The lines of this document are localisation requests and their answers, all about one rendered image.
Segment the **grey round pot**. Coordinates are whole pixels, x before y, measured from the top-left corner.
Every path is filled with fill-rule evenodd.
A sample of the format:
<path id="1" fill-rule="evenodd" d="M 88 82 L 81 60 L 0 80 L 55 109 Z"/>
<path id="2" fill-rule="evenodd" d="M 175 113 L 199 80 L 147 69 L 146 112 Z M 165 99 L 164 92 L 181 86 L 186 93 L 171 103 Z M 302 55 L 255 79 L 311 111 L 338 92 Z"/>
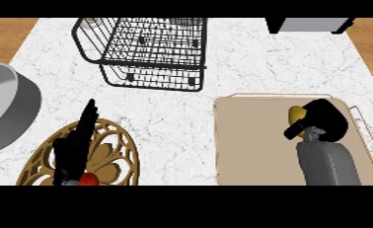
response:
<path id="1" fill-rule="evenodd" d="M 4 63 L 0 63 L 0 150 L 29 128 L 41 107 L 37 84 Z"/>

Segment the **grey appliance with black frame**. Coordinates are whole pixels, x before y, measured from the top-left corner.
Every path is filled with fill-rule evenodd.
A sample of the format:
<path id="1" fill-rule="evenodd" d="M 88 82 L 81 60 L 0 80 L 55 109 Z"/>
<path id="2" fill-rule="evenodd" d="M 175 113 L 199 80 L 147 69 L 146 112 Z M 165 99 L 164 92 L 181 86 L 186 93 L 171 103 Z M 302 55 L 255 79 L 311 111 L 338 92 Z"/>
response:
<path id="1" fill-rule="evenodd" d="M 267 18 L 271 34 L 279 32 L 330 32 L 335 35 L 352 26 L 354 18 Z"/>

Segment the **golden ornate round trivet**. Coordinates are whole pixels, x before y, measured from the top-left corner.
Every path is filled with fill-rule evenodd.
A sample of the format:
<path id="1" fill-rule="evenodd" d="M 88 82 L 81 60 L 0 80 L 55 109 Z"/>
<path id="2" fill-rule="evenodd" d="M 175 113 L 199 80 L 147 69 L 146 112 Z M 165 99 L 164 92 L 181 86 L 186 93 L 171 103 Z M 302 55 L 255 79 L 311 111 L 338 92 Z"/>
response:
<path id="1" fill-rule="evenodd" d="M 18 186 L 53 184 L 53 141 L 66 137 L 75 127 L 75 122 L 66 125 L 40 145 L 19 174 Z M 134 140 L 127 130 L 105 118 L 96 121 L 85 172 L 96 175 L 102 186 L 139 185 L 140 160 Z"/>

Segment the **red round fruit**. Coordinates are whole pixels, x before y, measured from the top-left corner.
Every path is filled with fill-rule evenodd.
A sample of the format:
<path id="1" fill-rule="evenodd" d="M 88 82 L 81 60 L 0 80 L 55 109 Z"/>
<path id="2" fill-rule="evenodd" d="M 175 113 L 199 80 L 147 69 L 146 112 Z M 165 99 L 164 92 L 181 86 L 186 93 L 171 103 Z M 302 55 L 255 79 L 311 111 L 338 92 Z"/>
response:
<path id="1" fill-rule="evenodd" d="M 97 186 L 99 185 L 99 179 L 93 173 L 84 173 L 81 175 L 78 184 L 81 186 Z"/>

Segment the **yellow lemon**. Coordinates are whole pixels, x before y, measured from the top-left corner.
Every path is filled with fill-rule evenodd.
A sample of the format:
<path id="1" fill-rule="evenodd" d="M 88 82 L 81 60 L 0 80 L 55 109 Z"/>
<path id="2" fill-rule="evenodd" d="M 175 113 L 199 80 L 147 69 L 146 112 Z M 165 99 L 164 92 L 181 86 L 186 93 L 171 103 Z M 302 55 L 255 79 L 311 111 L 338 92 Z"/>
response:
<path id="1" fill-rule="evenodd" d="M 289 108 L 289 124 L 290 124 L 290 136 L 304 136 L 305 123 L 304 118 L 307 116 L 307 110 L 299 106 Z"/>

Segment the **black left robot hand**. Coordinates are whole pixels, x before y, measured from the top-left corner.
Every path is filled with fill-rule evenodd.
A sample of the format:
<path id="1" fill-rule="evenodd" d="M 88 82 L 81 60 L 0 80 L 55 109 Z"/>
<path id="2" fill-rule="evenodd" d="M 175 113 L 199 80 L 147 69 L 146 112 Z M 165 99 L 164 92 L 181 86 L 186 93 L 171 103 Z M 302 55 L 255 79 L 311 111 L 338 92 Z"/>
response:
<path id="1" fill-rule="evenodd" d="M 83 110 L 75 130 L 65 138 L 57 138 L 53 142 L 56 155 L 55 181 L 56 186 L 62 181 L 80 181 L 85 170 L 90 137 L 93 135 L 97 120 L 97 107 L 94 100 L 90 99 Z"/>

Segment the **beige tray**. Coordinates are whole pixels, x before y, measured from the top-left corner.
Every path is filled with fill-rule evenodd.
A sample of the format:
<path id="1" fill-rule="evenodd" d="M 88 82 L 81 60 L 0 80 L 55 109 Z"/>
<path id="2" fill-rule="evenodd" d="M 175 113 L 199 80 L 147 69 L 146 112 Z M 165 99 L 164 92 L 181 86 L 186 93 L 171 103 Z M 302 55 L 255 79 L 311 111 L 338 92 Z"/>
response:
<path id="1" fill-rule="evenodd" d="M 305 182 L 296 145 L 287 139 L 289 108 L 313 96 L 237 94 L 214 102 L 215 168 L 220 185 L 295 185 Z"/>

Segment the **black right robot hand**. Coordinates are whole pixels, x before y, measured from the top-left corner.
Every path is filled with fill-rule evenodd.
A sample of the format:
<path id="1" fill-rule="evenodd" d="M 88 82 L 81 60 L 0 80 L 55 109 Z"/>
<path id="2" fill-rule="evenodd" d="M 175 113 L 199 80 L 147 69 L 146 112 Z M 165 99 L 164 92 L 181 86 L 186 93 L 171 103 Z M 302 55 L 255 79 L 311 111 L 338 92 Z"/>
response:
<path id="1" fill-rule="evenodd" d="M 318 136 L 320 141 L 336 142 L 341 140 L 348 130 L 348 121 L 332 102 L 327 99 L 317 99 L 308 102 L 302 108 L 307 110 L 305 133 L 307 128 L 314 126 L 324 131 L 324 134 Z M 290 127 L 285 130 L 285 136 L 289 140 L 295 138 L 290 136 Z"/>

